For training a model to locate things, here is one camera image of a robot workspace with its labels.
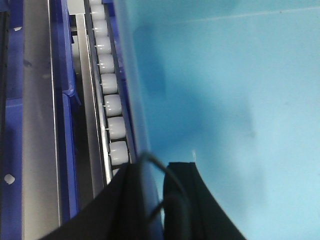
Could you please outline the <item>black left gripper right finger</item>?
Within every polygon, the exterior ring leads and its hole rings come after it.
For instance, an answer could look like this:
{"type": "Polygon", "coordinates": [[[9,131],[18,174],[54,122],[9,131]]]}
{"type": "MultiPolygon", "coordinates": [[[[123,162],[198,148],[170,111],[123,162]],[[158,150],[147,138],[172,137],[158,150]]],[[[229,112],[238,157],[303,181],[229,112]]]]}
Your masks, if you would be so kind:
{"type": "Polygon", "coordinates": [[[179,198],[164,208],[166,240],[244,240],[245,237],[222,210],[204,183],[194,162],[170,162],[186,193],[182,197],[168,174],[164,177],[163,196],[179,198]]]}

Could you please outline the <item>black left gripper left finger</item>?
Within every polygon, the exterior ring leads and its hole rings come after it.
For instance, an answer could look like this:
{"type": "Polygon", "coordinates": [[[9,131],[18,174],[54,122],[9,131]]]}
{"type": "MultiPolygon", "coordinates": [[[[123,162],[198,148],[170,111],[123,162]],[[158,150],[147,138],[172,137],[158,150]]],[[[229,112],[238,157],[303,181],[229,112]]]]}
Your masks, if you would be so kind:
{"type": "Polygon", "coordinates": [[[45,240],[158,240],[160,219],[151,165],[144,152],[136,163],[122,164],[111,182],[67,223],[45,240]]]}

